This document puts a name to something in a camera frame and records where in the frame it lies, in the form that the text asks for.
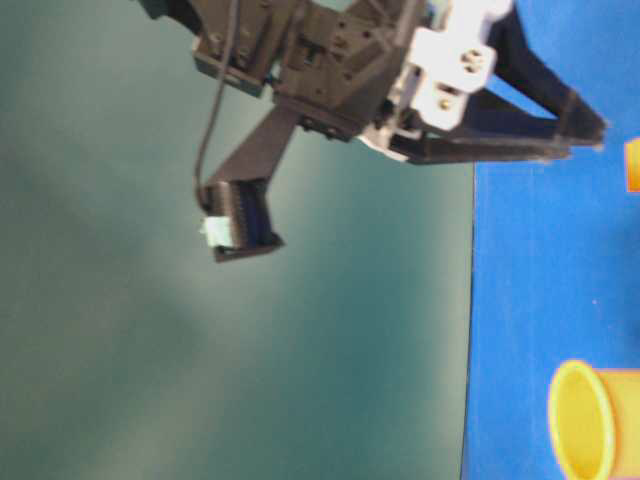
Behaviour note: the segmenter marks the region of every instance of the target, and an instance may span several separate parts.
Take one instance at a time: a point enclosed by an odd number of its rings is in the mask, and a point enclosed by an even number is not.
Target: green surface
[[[217,266],[188,33],[132,2],[0,13],[0,478],[456,478],[472,170],[300,132],[287,247]],[[209,168],[268,107],[228,90]]]

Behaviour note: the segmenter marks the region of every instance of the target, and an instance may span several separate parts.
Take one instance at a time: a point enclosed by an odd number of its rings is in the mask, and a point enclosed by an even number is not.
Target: yellow object
[[[569,480],[640,478],[640,370],[572,360],[555,374],[549,428]]]
[[[627,190],[640,193],[640,138],[625,145]]]

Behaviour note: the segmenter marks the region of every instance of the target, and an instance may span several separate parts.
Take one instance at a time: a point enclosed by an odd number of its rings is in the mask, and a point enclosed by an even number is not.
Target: orange object
[[[640,138],[625,145],[627,190],[640,193]]]

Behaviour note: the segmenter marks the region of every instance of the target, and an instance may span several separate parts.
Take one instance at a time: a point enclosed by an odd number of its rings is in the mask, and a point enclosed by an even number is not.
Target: wire
[[[216,92],[213,108],[211,109],[204,135],[202,136],[202,140],[198,148],[198,156],[196,157],[196,163],[193,169],[193,187],[195,190],[196,201],[198,202],[198,205],[200,205],[200,208],[205,211],[207,210],[207,202],[202,195],[202,167],[204,166],[207,150],[211,143],[211,136],[213,135],[218,113],[220,112],[220,106],[222,105],[222,94],[224,93],[227,72],[229,71],[229,63],[231,62],[231,52],[233,51],[236,33],[238,30],[239,10],[240,0],[231,0],[231,5],[229,7],[229,21],[227,25],[227,39],[224,44],[222,64],[218,71],[218,90]]]

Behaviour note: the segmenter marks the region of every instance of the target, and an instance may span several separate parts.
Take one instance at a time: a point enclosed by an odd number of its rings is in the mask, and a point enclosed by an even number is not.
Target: blue surface
[[[476,168],[465,479],[563,478],[547,390],[570,358],[640,368],[640,2],[519,2],[531,46],[612,128],[602,152]]]

